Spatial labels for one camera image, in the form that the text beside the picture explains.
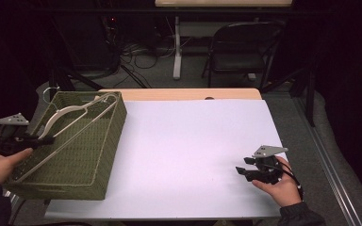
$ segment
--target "table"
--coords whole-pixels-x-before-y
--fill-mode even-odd
[[[164,8],[289,8],[292,0],[156,0],[157,7]],[[173,78],[181,78],[182,51],[180,44],[181,36],[211,37],[224,23],[186,23],[186,29],[181,30],[179,17],[175,17],[175,59]]]
[[[270,111],[256,89],[104,90],[121,91],[128,111],[107,197],[51,201],[46,218],[279,216],[272,198],[235,170],[236,166],[255,170],[243,163],[243,157],[260,145],[281,146]],[[202,100],[205,97],[216,100]]]

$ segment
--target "dark background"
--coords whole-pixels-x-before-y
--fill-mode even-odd
[[[93,7],[89,1],[80,2]],[[152,3],[119,1],[117,7],[151,8]],[[288,20],[270,79],[292,73],[316,57],[316,90],[326,101],[337,145],[362,183],[362,1],[301,0],[295,1],[294,8],[332,8],[336,14],[318,20]],[[58,32],[60,28],[49,18],[23,11],[15,1],[0,1],[0,118],[22,112],[31,119],[38,103],[35,89],[49,79],[57,65],[107,68],[113,63],[113,51],[102,43],[106,37],[99,20],[85,24],[80,16],[67,18],[56,18],[62,31],[75,27],[80,34]],[[162,20],[146,16],[116,19],[129,37],[155,47]],[[68,44],[80,51],[78,61],[67,51]]]

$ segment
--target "basket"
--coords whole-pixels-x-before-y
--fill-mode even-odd
[[[43,131],[57,109],[82,106],[106,93],[58,92],[32,135]],[[53,136],[63,131],[55,137],[54,144],[34,150],[16,167],[4,184],[5,189],[24,199],[103,200],[126,117],[121,93],[110,93],[114,97],[91,105],[84,116],[84,110],[61,116],[48,133]]]

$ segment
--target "black chair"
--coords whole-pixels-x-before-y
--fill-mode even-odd
[[[205,77],[208,70],[207,86],[211,87],[213,73],[262,73],[262,88],[283,28],[278,22],[236,23],[220,28],[210,43],[202,73]]]

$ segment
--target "gray carpet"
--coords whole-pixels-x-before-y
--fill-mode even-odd
[[[190,41],[193,52],[193,41]],[[155,58],[152,55],[141,55],[133,57],[130,62],[129,57],[123,57],[123,64],[130,69],[135,69],[149,82],[152,88],[205,88],[206,78],[201,78],[206,56],[189,55],[184,52],[182,75],[180,80],[173,80],[173,55],[168,57]],[[136,62],[140,67],[149,69],[139,69],[135,66]],[[97,73],[89,73],[87,76],[93,76]],[[250,81],[242,75],[214,76],[213,87],[234,88],[234,87],[257,87],[260,76],[256,81]],[[119,72],[94,80],[105,88],[131,89],[139,88],[134,80],[123,70]],[[90,90],[82,83],[74,81],[77,90]],[[41,86],[37,92],[41,94],[46,88],[46,84]],[[279,136],[285,147],[289,148],[287,153],[288,160],[294,169],[295,174],[304,187],[304,199],[309,206],[326,219],[327,225],[349,225],[341,205],[335,195],[335,190],[331,187],[324,170],[321,167],[320,157],[316,142],[311,136],[306,126],[305,118],[301,115],[300,99],[292,99],[285,92],[284,87],[275,90],[269,94],[264,94],[263,99],[269,105]],[[332,164],[337,170],[337,175],[344,184],[347,194],[352,201],[352,205],[362,223],[362,185],[356,178],[350,166],[344,160],[334,135],[324,112],[324,100],[316,93],[315,100],[315,123],[316,132],[318,132],[322,144],[328,153]],[[41,99],[33,123],[41,116],[46,103]],[[43,213],[46,206],[43,201],[27,201],[21,208],[16,218],[15,225],[36,225],[52,220],[43,219]],[[255,220],[256,225],[276,225],[277,219]],[[105,222],[90,222],[93,225],[107,225]]]

